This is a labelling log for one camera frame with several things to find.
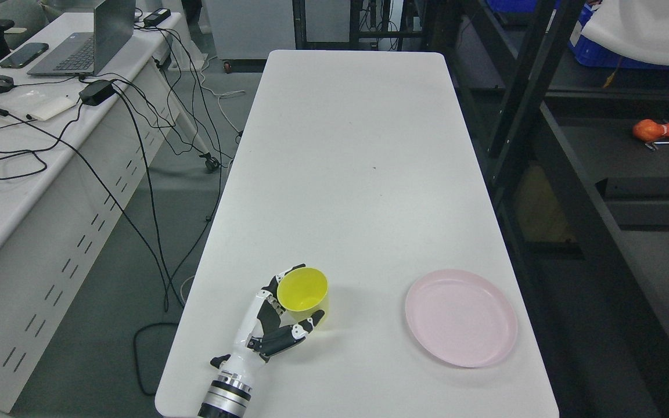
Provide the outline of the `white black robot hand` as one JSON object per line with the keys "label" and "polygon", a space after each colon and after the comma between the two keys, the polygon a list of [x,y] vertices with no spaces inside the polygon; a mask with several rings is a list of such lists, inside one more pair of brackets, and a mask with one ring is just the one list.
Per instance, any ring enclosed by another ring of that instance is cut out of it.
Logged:
{"label": "white black robot hand", "polygon": [[232,351],[211,360],[218,371],[238,374],[244,383],[253,386],[257,371],[274,356],[302,343],[321,323],[325,312],[318,310],[311,317],[295,322],[277,300],[277,286],[295,265],[274,275],[255,294],[232,343]]}

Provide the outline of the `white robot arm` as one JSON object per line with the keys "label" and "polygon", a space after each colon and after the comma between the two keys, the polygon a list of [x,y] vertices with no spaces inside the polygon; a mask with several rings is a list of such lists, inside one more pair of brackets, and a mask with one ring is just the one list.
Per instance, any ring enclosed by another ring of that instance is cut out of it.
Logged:
{"label": "white robot arm", "polygon": [[252,386],[238,374],[221,371],[204,397],[199,417],[244,417],[251,400]]}

